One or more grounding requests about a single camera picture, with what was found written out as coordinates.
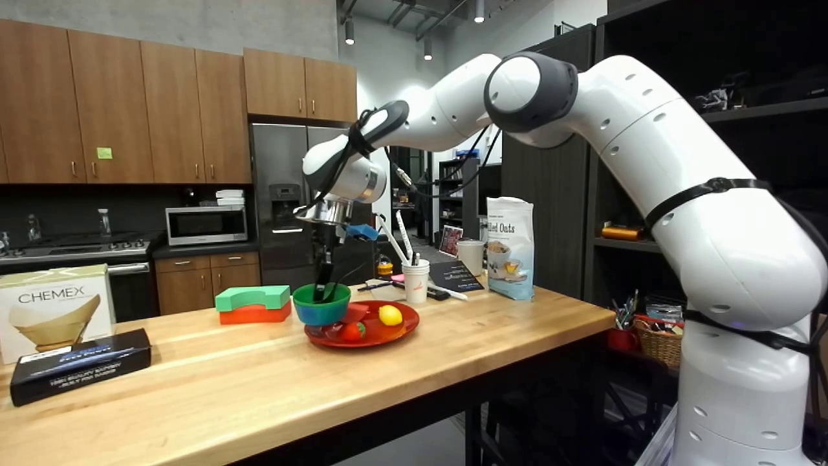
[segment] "red object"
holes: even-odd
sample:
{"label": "red object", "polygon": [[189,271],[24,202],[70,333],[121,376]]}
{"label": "red object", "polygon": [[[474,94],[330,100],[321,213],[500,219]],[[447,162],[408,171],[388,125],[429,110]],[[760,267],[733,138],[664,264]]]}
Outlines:
{"label": "red object", "polygon": [[[383,305],[395,305],[403,314],[403,320],[398,327],[386,327],[377,316]],[[342,332],[357,320],[364,323],[364,340],[360,342],[343,340]],[[354,301],[346,305],[343,323],[319,327],[319,329],[306,327],[306,333],[319,346],[354,349],[354,346],[379,346],[379,343],[403,340],[417,329],[417,323],[420,323],[420,314],[410,305],[403,305],[395,301]]]}
{"label": "red object", "polygon": [[241,307],[216,314],[223,327],[227,327],[227,323],[284,320],[286,316],[289,316],[289,301],[276,310],[264,307],[264,305],[241,305]]}
{"label": "red object", "polygon": [[638,353],[638,340],[632,329],[610,329],[605,332],[605,346],[612,353]]}
{"label": "red object", "polygon": [[366,333],[364,323],[363,320],[348,320],[342,327],[342,342],[363,342]]}

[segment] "chemex box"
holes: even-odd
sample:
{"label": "chemex box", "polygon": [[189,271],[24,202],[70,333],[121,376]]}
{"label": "chemex box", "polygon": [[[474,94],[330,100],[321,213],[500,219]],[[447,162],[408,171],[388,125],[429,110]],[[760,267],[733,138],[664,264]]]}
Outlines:
{"label": "chemex box", "polygon": [[113,333],[106,264],[0,277],[2,363]]}

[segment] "appliance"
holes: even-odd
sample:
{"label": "appliance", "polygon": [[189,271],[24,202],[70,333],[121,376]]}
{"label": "appliance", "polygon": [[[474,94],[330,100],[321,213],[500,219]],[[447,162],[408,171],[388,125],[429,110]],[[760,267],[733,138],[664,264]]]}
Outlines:
{"label": "appliance", "polygon": [[165,208],[167,246],[249,240],[244,205]]}
{"label": "appliance", "polygon": [[311,145],[342,134],[342,127],[250,125],[254,147],[254,213],[264,284],[308,284],[315,277],[313,244],[306,223],[293,209],[311,198],[302,154]]}
{"label": "appliance", "polygon": [[0,274],[51,267],[109,264],[117,320],[157,316],[150,237],[136,231],[65,232],[33,246],[2,249]]}

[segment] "refrigerator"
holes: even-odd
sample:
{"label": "refrigerator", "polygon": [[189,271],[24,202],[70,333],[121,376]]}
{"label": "refrigerator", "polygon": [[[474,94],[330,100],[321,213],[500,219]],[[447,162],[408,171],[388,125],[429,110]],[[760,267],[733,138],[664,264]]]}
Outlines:
{"label": "refrigerator", "polygon": [[311,198],[302,154],[343,127],[250,122],[254,219],[264,284],[308,284],[315,279],[313,244],[306,223],[293,218]]}

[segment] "wooden countertop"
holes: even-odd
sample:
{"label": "wooden countertop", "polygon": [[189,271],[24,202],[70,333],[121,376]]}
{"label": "wooden countertop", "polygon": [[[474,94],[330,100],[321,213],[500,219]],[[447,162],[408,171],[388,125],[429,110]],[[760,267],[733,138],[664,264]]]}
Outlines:
{"label": "wooden countertop", "polygon": [[13,365],[0,367],[0,457],[227,463],[612,327],[612,314],[540,286],[533,302],[470,292],[417,310],[410,337],[357,353],[313,346],[298,316],[219,327],[215,310],[192,310],[119,323],[148,329],[148,371],[13,407]]}

